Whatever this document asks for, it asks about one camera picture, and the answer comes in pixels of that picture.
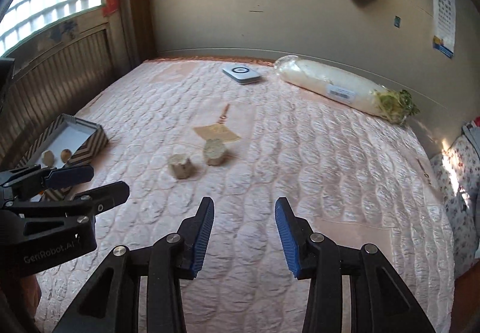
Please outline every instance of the plastic bag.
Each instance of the plastic bag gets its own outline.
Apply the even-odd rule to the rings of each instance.
[[[406,90],[397,92],[345,70],[287,55],[275,62],[282,80],[346,104],[392,124],[402,125],[419,112]]]

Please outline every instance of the mattress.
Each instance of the mattress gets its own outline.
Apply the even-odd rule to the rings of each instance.
[[[203,270],[181,283],[187,330],[300,332],[309,280],[295,280],[283,256],[273,207],[285,196],[339,245],[378,244],[436,331],[447,333],[452,232],[413,132],[282,82],[269,66],[251,65],[263,80],[239,85],[222,65],[144,63],[77,114],[101,124],[110,139],[82,189],[124,180],[130,198],[97,217],[96,251],[38,275],[39,328],[53,330],[112,248],[153,244],[210,196],[215,219]],[[193,127],[217,122],[227,104],[226,126],[241,139],[226,144],[223,165],[207,166]],[[166,162],[174,153],[190,156],[194,176],[170,176]],[[139,313],[145,332],[145,282]]]

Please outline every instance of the chevron patterned box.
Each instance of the chevron patterned box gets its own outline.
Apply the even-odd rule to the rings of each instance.
[[[18,164],[18,167],[40,164],[42,167],[42,153],[50,150],[55,156],[54,167],[70,167],[89,164],[107,145],[109,139],[102,126],[87,122],[75,116],[61,114],[28,149]],[[73,154],[66,163],[61,160],[63,149],[69,149]],[[60,190],[47,189],[43,196],[36,196],[33,200],[63,200],[71,188]]]

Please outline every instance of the metal screw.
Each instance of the metal screw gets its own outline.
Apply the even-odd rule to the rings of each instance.
[[[319,232],[313,232],[312,234],[310,234],[310,239],[313,242],[323,242],[323,241],[325,241],[325,237],[323,236],[323,234],[320,234]]]
[[[166,237],[166,241],[169,243],[169,244],[174,244],[176,242],[179,242],[180,241],[180,234],[177,234],[176,232],[173,232],[172,234],[169,234],[167,237]]]
[[[126,252],[127,252],[127,248],[124,247],[123,245],[120,245],[118,247],[115,247],[115,249],[113,249],[113,254],[115,256],[123,256]]]
[[[378,248],[374,244],[365,245],[365,250],[370,254],[375,254],[378,252]]]
[[[88,222],[88,217],[85,217],[85,216],[83,216],[83,217],[78,217],[78,218],[77,218],[77,222],[80,223],[80,224],[85,224],[85,223]]]

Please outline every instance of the sticker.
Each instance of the sticker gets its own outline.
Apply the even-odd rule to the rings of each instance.
[[[448,58],[454,55],[456,16],[455,0],[433,0],[433,48]]]
[[[344,104],[352,104],[355,99],[355,92],[332,84],[327,85],[327,93],[333,100]]]

